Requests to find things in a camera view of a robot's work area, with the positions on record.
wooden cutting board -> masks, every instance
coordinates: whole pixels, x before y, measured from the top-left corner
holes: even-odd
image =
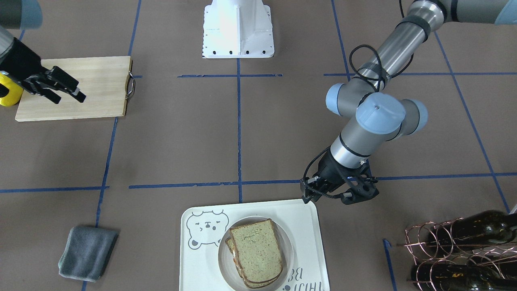
[[[41,60],[45,68],[58,66],[78,80],[86,100],[79,103],[72,96],[55,91],[61,101],[54,104],[45,97],[23,92],[14,119],[39,121],[124,116],[131,62],[130,56]]]

yellow cup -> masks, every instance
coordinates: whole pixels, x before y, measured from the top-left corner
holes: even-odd
[[[0,105],[9,107],[20,101],[22,98],[23,88],[14,83],[9,79],[9,77],[2,74],[0,74],[0,84],[9,89],[9,93],[5,97],[0,98]]]

wine bottle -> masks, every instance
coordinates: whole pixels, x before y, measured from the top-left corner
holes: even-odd
[[[485,257],[473,256],[470,258],[469,263],[483,263],[484,267],[488,267],[496,271],[498,268],[506,279],[517,280],[517,257],[492,255],[486,255]]]
[[[434,229],[428,236],[427,245],[436,251],[438,243],[441,246],[440,251],[448,252],[451,250],[452,237],[455,245],[460,245],[452,249],[453,253],[470,251],[483,248],[477,245],[508,243],[515,238],[515,229],[517,213],[507,215],[498,210],[488,210]]]
[[[424,291],[517,291],[517,280],[502,279],[496,271],[480,266],[425,263],[413,267],[411,279]]]

light blue joint cap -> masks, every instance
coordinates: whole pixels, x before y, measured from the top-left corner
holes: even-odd
[[[378,135],[394,132],[405,117],[404,106],[392,96],[380,92],[370,94],[356,110],[359,125]]]
[[[22,19],[20,29],[40,28],[43,23],[43,14],[37,0],[22,0]]]
[[[517,0],[510,0],[495,20],[495,25],[517,24]]]
[[[339,113],[338,109],[338,94],[339,89],[341,89],[341,86],[343,86],[343,83],[337,83],[334,84],[327,92],[327,98],[325,99],[325,103],[327,104],[328,110],[334,112],[335,114],[342,116]]]
[[[418,126],[417,126],[417,129],[415,129],[415,131],[411,134],[414,134],[415,132],[421,130],[426,124],[427,124],[427,120],[429,119],[429,113],[427,111],[427,108],[425,107],[425,105],[418,101],[418,100],[413,100],[413,99],[408,99],[409,101],[413,102],[417,108],[418,108],[418,112],[420,113],[420,120],[418,121]]]

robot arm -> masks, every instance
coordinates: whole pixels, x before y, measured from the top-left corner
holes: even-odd
[[[44,96],[55,104],[62,91],[79,102],[86,96],[77,87],[79,82],[57,66],[47,69],[41,58],[5,28],[37,28],[41,25],[41,10],[36,0],[5,0],[0,2],[0,72],[31,94]],[[0,97],[9,90],[0,84]]]
[[[336,84],[327,93],[327,108],[349,118],[334,143],[320,155],[317,172],[300,180],[303,200],[321,196],[344,204],[372,199],[379,194],[377,180],[368,174],[367,158],[384,142],[422,129],[428,118],[417,100],[397,100],[380,91],[398,75],[430,33],[445,22],[517,23],[517,0],[418,0],[375,55],[364,63],[348,84]],[[346,183],[344,193],[328,195]]]

